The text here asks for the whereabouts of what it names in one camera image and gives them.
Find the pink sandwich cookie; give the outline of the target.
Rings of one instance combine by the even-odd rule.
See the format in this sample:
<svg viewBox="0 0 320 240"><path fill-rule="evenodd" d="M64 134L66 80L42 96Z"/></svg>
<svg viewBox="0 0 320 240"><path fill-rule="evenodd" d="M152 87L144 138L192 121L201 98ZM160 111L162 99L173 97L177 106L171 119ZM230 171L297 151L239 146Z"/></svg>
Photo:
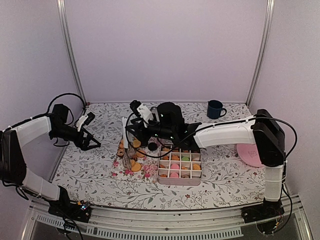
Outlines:
<svg viewBox="0 0 320 240"><path fill-rule="evenodd" d="M177 172L172 172L169 177L170 178L179 178L179 174Z"/></svg>
<svg viewBox="0 0 320 240"><path fill-rule="evenodd" d="M173 163L171 166L170 166L171 169L179 169L179 165L176 164L176 163Z"/></svg>

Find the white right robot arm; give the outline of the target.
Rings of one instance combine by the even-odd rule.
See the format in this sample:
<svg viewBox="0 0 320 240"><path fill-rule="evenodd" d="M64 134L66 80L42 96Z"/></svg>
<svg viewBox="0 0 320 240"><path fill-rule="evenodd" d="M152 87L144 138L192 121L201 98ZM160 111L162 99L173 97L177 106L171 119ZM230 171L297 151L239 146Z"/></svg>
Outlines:
<svg viewBox="0 0 320 240"><path fill-rule="evenodd" d="M267 110L260 109L255 115L232 121L186 123L181 108L172 102L161 103L153 110L137 100L129 106L135 118L122 119L126 146L130 145L129 135L133 135L143 145L158 137L170 140L175 148L189 151L235 145L242 159L255 151L265 167L265 193L258 213L269 218L278 210L286 161L285 133Z"/></svg>

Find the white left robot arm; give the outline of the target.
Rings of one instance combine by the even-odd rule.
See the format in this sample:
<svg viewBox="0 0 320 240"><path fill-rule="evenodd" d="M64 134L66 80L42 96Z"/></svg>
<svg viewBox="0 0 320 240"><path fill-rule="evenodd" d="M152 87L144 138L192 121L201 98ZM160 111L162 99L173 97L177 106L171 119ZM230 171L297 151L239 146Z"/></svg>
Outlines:
<svg viewBox="0 0 320 240"><path fill-rule="evenodd" d="M83 114L75 126L67 123L69 108L56 104L51 112L28 118L0 132L0 180L5 187L14 187L25 200L28 195L42 198L63 216L74 213L67 190L46 180L40 173L40 158L47 163L48 153L37 147L47 147L46 140L63 140L82 151L99 148L101 143L86 130L95 118L93 112Z"/></svg>

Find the green sandwich cookie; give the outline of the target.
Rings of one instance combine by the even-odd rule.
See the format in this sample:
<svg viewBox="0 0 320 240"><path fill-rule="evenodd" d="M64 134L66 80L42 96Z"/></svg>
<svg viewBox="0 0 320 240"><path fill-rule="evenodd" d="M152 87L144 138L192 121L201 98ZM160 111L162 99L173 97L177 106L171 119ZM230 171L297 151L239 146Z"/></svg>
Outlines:
<svg viewBox="0 0 320 240"><path fill-rule="evenodd" d="M190 159L187 157L187 156L183 156L182 158L181 158L181 161L189 161Z"/></svg>

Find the silver white tongs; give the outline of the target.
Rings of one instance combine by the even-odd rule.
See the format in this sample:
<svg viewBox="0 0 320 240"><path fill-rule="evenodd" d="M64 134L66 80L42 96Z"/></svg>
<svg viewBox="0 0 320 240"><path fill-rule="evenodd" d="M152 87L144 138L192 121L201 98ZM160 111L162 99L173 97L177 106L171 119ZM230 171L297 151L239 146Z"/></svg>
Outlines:
<svg viewBox="0 0 320 240"><path fill-rule="evenodd" d="M124 147L122 164L126 169L130 170L132 168L132 164L131 164L131 159L128 156L129 144L126 137L126 123L127 123L127 118L122 117L122 137L123 137L122 139L123 139L123 147Z"/></svg>

